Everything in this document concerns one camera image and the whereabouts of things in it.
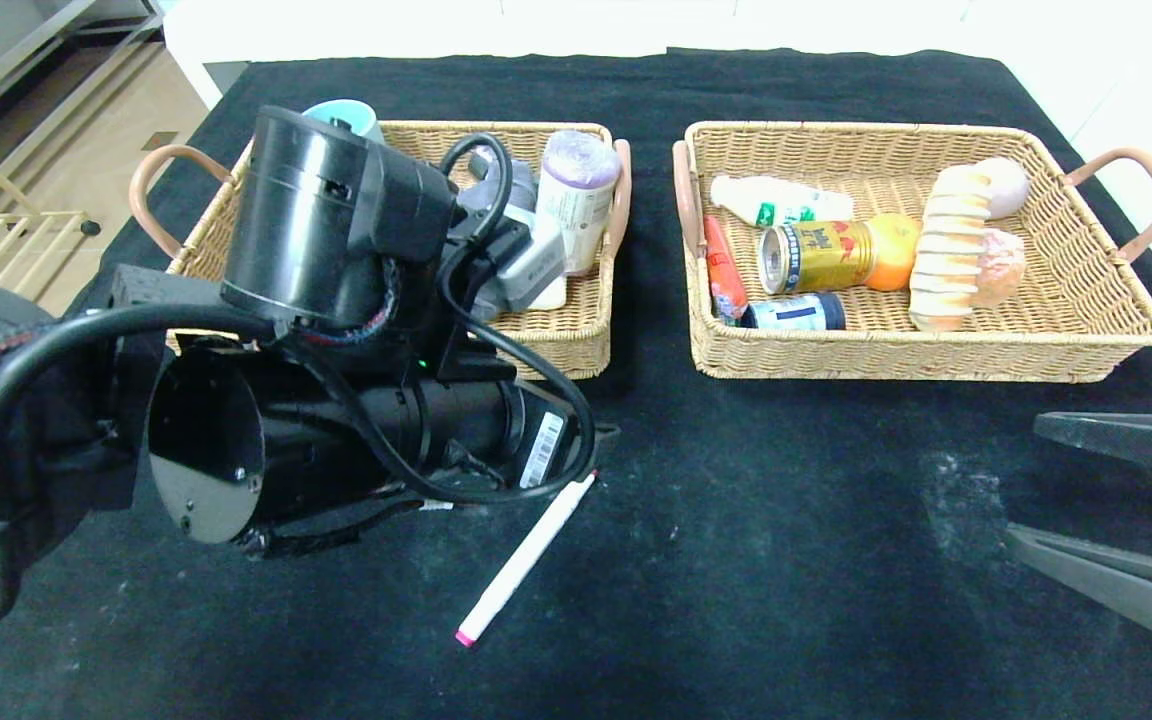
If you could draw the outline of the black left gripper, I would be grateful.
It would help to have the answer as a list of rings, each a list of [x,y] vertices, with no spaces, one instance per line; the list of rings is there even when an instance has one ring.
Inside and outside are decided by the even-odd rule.
[[[594,424],[586,473],[602,467],[622,430]],[[435,401],[435,439],[442,457],[431,479],[448,491],[550,488],[579,467],[582,433],[566,397],[536,382],[454,382]]]

